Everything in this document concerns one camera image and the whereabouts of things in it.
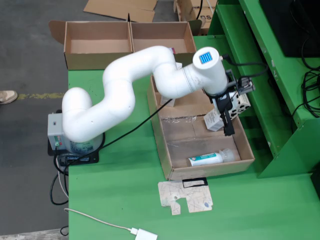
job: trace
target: person's shoe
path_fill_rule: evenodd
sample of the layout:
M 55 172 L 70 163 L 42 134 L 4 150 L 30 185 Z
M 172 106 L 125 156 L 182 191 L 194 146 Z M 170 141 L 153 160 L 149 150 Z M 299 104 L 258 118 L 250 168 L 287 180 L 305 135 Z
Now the person's shoe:
M 18 98 L 16 91 L 0 91 L 0 105 L 12 103 Z

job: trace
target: yellow floor line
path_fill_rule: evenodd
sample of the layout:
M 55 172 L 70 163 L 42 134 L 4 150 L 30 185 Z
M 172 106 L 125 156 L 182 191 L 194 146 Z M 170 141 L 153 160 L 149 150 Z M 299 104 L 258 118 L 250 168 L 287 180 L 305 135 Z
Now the yellow floor line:
M 32 93 L 32 94 L 18 94 L 18 100 L 24 99 L 62 99 L 64 97 L 64 92 L 54 92 L 54 93 Z

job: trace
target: open cardboard box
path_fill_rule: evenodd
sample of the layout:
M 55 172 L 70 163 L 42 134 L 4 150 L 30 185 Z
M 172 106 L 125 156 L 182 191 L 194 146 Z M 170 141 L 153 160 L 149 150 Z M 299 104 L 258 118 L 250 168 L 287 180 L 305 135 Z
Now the open cardboard box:
M 153 77 L 147 92 L 149 111 L 160 107 L 160 94 Z M 244 128 L 238 117 L 233 121 L 235 134 L 207 130 L 204 115 L 213 105 L 202 90 L 175 100 L 152 118 L 158 155 L 167 180 L 210 177 L 245 171 L 255 160 Z M 231 149 L 236 161 L 191 166 L 188 158 Z
M 188 22 L 131 22 L 133 51 L 165 46 L 174 49 L 175 61 L 183 66 L 192 63 L 197 51 Z
M 105 69 L 133 52 L 130 24 L 125 21 L 55 21 L 51 35 L 64 44 L 69 70 Z

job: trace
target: computer monitor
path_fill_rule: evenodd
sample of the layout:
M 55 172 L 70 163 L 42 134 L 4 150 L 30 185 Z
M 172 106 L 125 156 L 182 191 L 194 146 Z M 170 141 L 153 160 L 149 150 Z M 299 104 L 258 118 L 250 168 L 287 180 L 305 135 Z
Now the computer monitor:
M 260 0 L 261 7 L 287 57 L 320 57 L 320 0 Z

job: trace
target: white robotic arm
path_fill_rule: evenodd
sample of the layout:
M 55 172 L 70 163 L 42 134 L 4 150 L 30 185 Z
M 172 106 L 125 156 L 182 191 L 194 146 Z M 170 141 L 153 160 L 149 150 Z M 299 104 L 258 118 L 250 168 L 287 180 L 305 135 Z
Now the white robotic arm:
M 170 99 L 181 98 L 203 88 L 207 94 L 223 93 L 228 79 L 218 51 L 198 50 L 192 64 L 177 69 L 171 50 L 153 46 L 121 57 L 103 73 L 104 98 L 92 106 L 82 88 L 68 90 L 62 100 L 62 128 L 75 143 L 90 141 L 128 118 L 135 107 L 132 83 L 150 74 L 159 93 Z

